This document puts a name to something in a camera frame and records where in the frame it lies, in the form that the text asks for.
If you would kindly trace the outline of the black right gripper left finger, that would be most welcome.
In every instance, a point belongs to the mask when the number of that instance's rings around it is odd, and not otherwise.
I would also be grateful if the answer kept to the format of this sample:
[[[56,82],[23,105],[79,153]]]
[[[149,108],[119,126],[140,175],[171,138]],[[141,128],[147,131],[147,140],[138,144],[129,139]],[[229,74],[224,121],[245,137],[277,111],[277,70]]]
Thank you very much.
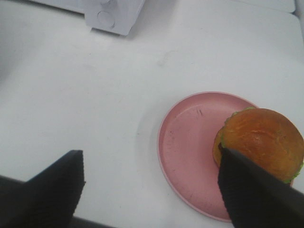
[[[0,198],[2,228],[66,228],[80,200],[82,150],[72,150]]]

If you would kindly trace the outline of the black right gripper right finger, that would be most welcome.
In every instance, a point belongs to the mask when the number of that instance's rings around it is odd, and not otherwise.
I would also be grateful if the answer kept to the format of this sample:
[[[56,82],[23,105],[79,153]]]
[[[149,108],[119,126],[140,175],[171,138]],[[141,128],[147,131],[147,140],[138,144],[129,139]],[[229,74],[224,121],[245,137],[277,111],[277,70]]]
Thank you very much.
[[[304,195],[240,152],[221,149],[218,186],[236,228],[302,228]]]

